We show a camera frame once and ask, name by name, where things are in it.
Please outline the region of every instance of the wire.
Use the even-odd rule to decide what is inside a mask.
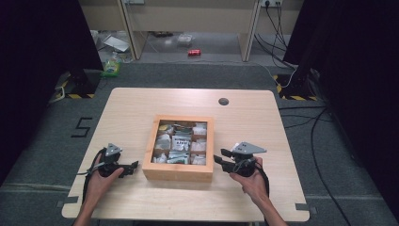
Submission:
[[[317,163],[317,159],[316,159],[316,155],[315,155],[315,151],[314,151],[314,143],[313,143],[313,138],[314,138],[314,128],[316,127],[317,122],[320,120],[320,117],[326,112],[327,108],[323,109],[323,111],[317,116],[316,120],[314,121],[313,127],[311,128],[311,154],[313,156],[313,161],[314,161],[314,166],[316,167],[317,170],[317,174],[319,175],[319,178],[323,184],[323,186],[325,187],[329,197],[331,197],[331,199],[334,201],[335,205],[337,206],[338,210],[340,211],[341,215],[343,216],[343,219],[346,221],[347,225],[351,225],[349,222],[349,219],[346,217],[345,213],[343,212],[343,209],[341,208],[341,206],[338,204],[337,200],[334,198],[334,196],[331,194],[331,191],[329,190],[323,175],[320,171],[319,165]]]
[[[269,42],[267,42],[266,40],[264,40],[260,34],[258,34],[258,37],[259,37],[259,39],[261,39],[261,41],[263,41],[263,42],[264,42],[265,44],[267,44],[267,45],[270,45],[270,46],[272,46],[272,47],[275,47],[276,49],[280,49],[281,51],[284,51],[284,52],[287,51],[287,50],[285,50],[285,49],[283,49],[283,48],[279,48],[278,46],[275,46],[275,45],[273,45],[273,44],[270,44]]]
[[[305,119],[315,119],[315,117],[311,117],[311,116],[301,116],[301,115],[280,115],[281,117],[298,117],[298,118],[305,118]]]
[[[299,109],[299,108],[325,108],[325,105],[322,106],[287,106],[281,107],[279,110],[291,110],[291,109]]]
[[[285,66],[287,66],[287,68],[294,70],[295,67],[291,66],[290,64],[284,62],[282,59],[280,59],[279,57],[277,57],[273,52],[270,52],[264,45],[261,44],[261,42],[258,40],[258,37],[255,35],[254,36],[255,40],[259,43],[259,45],[261,45],[262,49],[268,53],[270,56],[272,56],[273,58],[275,58],[276,60],[278,60],[280,63],[284,64]],[[275,65],[279,68],[282,68],[281,66],[277,65],[275,61],[273,61],[275,63]]]
[[[275,26],[275,24],[274,24],[274,22],[273,22],[273,19],[272,19],[272,17],[271,17],[270,14],[269,14],[268,7],[266,7],[266,13],[267,13],[267,16],[269,17],[270,22],[272,23],[272,25],[273,25],[275,31],[276,31],[276,39],[278,39],[279,42],[281,42],[281,44],[283,44],[285,47],[287,47],[287,45],[285,44],[284,37],[281,36],[281,35],[279,34],[279,30],[276,28],[276,26]]]

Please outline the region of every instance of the black cable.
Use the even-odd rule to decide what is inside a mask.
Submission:
[[[281,115],[282,117],[298,117],[298,118],[305,118],[305,119],[316,119],[315,117],[311,116],[301,116],[301,115]],[[328,120],[319,120],[319,121],[325,121],[325,122],[333,122],[333,121],[328,121]]]
[[[300,108],[305,108],[305,109],[312,109],[312,108],[325,108],[326,106],[287,106],[287,107],[280,107],[279,110],[291,110],[291,109],[300,109]]]
[[[329,197],[331,197],[331,199],[334,201],[335,205],[337,206],[338,210],[340,211],[341,215],[343,216],[343,219],[346,221],[347,225],[351,225],[349,222],[349,219],[346,217],[345,213],[343,212],[343,209],[341,208],[341,206],[338,204],[337,200],[335,200],[334,196],[332,196],[331,191],[329,190],[323,176],[322,173],[320,172],[319,169],[319,165],[317,164],[317,159],[316,159],[316,155],[314,152],[314,144],[313,144],[313,135],[314,135],[314,128],[317,124],[317,122],[319,121],[320,117],[325,113],[325,111],[327,110],[327,108],[325,108],[316,118],[316,120],[314,121],[313,127],[311,128],[311,154],[313,156],[313,161],[314,161],[314,166],[316,167],[317,173],[319,175],[319,178],[323,184],[323,186],[325,187]]]
[[[285,39],[284,39],[284,34],[282,32],[282,25],[281,25],[282,8],[281,8],[281,3],[277,2],[276,5],[277,5],[277,14],[278,14],[278,17],[279,17],[278,30],[281,32],[283,45],[285,46],[285,48],[288,48],[287,43],[285,42]]]
[[[278,39],[279,42],[280,42],[281,44],[283,44],[285,47],[287,47],[287,45],[285,45],[284,37],[282,37],[282,36],[279,34],[279,30],[276,28],[276,26],[275,26],[275,24],[274,24],[274,22],[273,22],[273,19],[272,19],[272,17],[271,17],[270,14],[269,14],[268,7],[266,7],[266,13],[267,13],[267,16],[269,17],[269,20],[270,20],[270,22],[272,23],[272,25],[273,25],[275,31],[276,31],[276,39]]]
[[[263,41],[265,44],[270,45],[270,46],[272,46],[272,47],[275,47],[276,49],[280,49],[280,50],[283,51],[283,52],[287,51],[287,50],[285,50],[285,49],[283,49],[283,48],[279,48],[278,46],[275,46],[275,45],[273,45],[273,44],[270,44],[269,42],[267,42],[266,40],[264,40],[260,34],[258,34],[258,36],[259,36],[259,39],[261,39],[261,41]]]
[[[268,53],[270,56],[272,56],[272,58],[275,58],[276,60],[278,60],[280,63],[284,64],[285,66],[287,66],[290,69],[295,69],[293,66],[289,65],[288,63],[284,62],[283,60],[281,60],[280,58],[278,58],[277,56],[275,56],[272,52],[270,52],[266,47],[264,47],[264,45],[261,44],[261,42],[258,40],[258,38],[256,37],[256,35],[254,36],[255,40],[259,43],[259,45],[261,45],[262,49]]]

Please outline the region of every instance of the grommet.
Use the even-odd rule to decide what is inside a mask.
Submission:
[[[220,98],[219,99],[220,105],[228,105],[229,104],[229,99],[227,98]]]

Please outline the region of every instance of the power outlet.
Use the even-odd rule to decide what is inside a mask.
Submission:
[[[280,7],[282,4],[282,0],[261,0],[261,6],[266,7],[266,1],[269,2],[270,8]]]

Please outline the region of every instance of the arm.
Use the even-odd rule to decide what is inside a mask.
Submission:
[[[112,183],[123,173],[123,168],[115,170],[108,177],[102,177],[100,173],[95,170],[88,182],[88,191],[86,193],[85,201],[80,207],[79,215],[77,216],[73,226],[88,226],[90,225],[91,215],[100,199],[105,195],[106,191],[111,187]]]
[[[263,163],[260,157],[256,157],[256,161],[260,165]],[[267,196],[263,177],[257,169],[250,177],[242,177],[236,173],[230,173],[230,176],[243,186],[244,193],[258,206],[269,225],[287,225]]]

